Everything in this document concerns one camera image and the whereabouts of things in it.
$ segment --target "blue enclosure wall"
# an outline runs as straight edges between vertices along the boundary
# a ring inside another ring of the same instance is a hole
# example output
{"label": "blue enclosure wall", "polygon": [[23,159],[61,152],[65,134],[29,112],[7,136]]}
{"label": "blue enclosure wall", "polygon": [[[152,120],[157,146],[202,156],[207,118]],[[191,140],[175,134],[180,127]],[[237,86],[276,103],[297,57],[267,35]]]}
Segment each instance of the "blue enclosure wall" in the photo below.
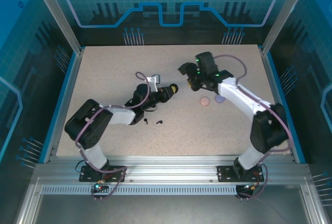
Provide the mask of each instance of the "blue enclosure wall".
{"label": "blue enclosure wall", "polygon": [[22,139],[44,142],[73,52],[43,0],[0,9],[0,222],[13,223],[38,159]]}
{"label": "blue enclosure wall", "polygon": [[332,174],[332,1],[299,0],[271,55],[312,173]]}
{"label": "blue enclosure wall", "polygon": [[262,44],[285,0],[58,2],[85,46]]}

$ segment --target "purple disc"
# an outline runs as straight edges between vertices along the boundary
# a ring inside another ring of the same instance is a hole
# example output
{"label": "purple disc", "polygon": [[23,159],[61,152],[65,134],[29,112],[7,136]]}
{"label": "purple disc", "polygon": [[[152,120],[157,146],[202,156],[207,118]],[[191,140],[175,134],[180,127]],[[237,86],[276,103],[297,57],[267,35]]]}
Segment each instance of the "purple disc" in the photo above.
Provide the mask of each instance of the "purple disc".
{"label": "purple disc", "polygon": [[221,95],[216,95],[216,97],[214,98],[216,100],[216,102],[218,103],[222,103],[225,101],[225,97],[222,97]]}

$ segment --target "black mounting plate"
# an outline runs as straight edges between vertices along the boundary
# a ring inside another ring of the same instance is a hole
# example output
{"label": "black mounting plate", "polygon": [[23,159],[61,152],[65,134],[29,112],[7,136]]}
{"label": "black mounting plate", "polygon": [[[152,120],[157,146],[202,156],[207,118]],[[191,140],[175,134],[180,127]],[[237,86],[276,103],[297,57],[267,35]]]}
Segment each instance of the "black mounting plate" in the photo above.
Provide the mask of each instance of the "black mounting plate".
{"label": "black mounting plate", "polygon": [[251,169],[252,174],[249,177],[244,177],[241,180],[238,179],[233,166],[217,166],[217,176],[219,183],[255,183],[257,182],[257,177],[253,174],[257,172],[261,174],[259,176],[259,182],[264,181],[264,175],[261,166],[256,166]]}
{"label": "black mounting plate", "polygon": [[[119,168],[122,168],[123,166],[109,166],[108,170],[117,170]],[[115,172],[110,176],[109,178],[106,179],[107,183],[113,183],[113,182],[118,182],[123,171]],[[80,176],[79,176],[79,181],[80,182],[88,182],[88,183],[96,183],[97,181],[102,179],[102,173],[95,171],[93,168],[90,166],[82,166]]]}

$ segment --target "speckled tabletop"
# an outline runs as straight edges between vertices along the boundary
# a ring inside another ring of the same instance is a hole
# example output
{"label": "speckled tabletop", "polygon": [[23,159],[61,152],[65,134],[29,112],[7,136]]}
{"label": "speckled tabletop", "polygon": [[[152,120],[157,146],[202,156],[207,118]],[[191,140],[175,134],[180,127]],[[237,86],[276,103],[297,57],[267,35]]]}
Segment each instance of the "speckled tabletop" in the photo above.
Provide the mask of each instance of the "speckled tabletop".
{"label": "speckled tabletop", "polygon": [[[256,45],[185,45],[185,46],[107,46],[86,47],[78,72],[66,122],[87,100],[102,105],[123,105],[142,83],[135,72],[146,76],[160,74],[160,86],[176,83],[179,91],[158,110],[145,113],[148,125],[109,125],[100,140],[105,155],[110,156],[207,156],[241,154],[250,144],[251,123],[230,101],[215,101],[215,93],[193,92],[187,77],[178,72],[185,62],[195,62],[195,55],[210,51],[214,56],[231,54],[241,58],[248,74],[241,84],[262,99],[274,103],[268,79]],[[216,61],[238,77],[243,67],[231,58]],[[202,106],[200,99],[210,99]],[[77,148],[63,131],[57,156],[77,156]]]}

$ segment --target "pink disc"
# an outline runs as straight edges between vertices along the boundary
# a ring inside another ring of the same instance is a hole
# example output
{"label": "pink disc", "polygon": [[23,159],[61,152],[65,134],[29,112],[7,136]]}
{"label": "pink disc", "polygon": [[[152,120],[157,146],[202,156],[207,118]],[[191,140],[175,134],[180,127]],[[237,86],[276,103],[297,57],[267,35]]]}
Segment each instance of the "pink disc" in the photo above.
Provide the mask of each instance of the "pink disc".
{"label": "pink disc", "polygon": [[200,100],[200,103],[202,106],[208,106],[209,103],[210,103],[210,100],[208,97],[202,97],[201,100]]}

